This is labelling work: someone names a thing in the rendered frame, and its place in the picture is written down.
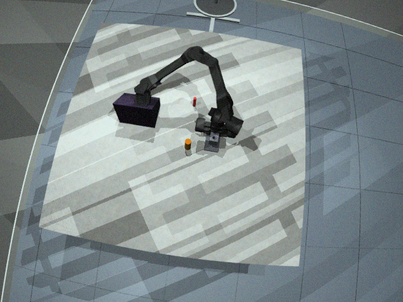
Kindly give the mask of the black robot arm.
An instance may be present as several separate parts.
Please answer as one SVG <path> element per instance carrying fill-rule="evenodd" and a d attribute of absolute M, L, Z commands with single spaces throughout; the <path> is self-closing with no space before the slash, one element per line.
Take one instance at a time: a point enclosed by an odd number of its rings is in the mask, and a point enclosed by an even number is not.
<path fill-rule="evenodd" d="M 211 116 L 210 121 L 216 127 L 221 127 L 225 123 L 225 129 L 237 135 L 244 121 L 233 116 L 233 100 L 225 88 L 218 59 L 205 52 L 200 46 L 190 47 L 180 58 L 171 62 L 157 73 L 141 79 L 140 84 L 134 88 L 135 103 L 133 105 L 147 107 L 150 104 L 151 90 L 161 85 L 161 79 L 192 61 L 205 64 L 210 69 L 217 93 L 217 108 L 211 108 L 208 113 Z"/>

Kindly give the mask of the brown cylinder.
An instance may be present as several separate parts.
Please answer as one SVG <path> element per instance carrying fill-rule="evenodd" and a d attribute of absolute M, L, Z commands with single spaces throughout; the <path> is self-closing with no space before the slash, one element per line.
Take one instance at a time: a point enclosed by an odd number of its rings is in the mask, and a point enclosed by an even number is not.
<path fill-rule="evenodd" d="M 191 140 L 190 140 L 189 138 L 187 138 L 187 139 L 185 140 L 184 148 L 185 148 L 186 150 L 189 150 L 189 149 L 191 148 Z"/>

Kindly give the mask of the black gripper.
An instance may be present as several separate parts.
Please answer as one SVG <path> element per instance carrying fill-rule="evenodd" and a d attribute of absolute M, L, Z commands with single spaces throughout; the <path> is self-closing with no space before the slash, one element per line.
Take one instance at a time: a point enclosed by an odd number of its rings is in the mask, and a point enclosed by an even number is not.
<path fill-rule="evenodd" d="M 230 137 L 235 138 L 236 134 L 225 129 L 225 124 L 221 127 L 216 127 L 212 122 L 205 121 L 205 118 L 197 118 L 195 131 L 203 132 L 210 135 L 210 132 L 219 133 L 220 137 Z"/>

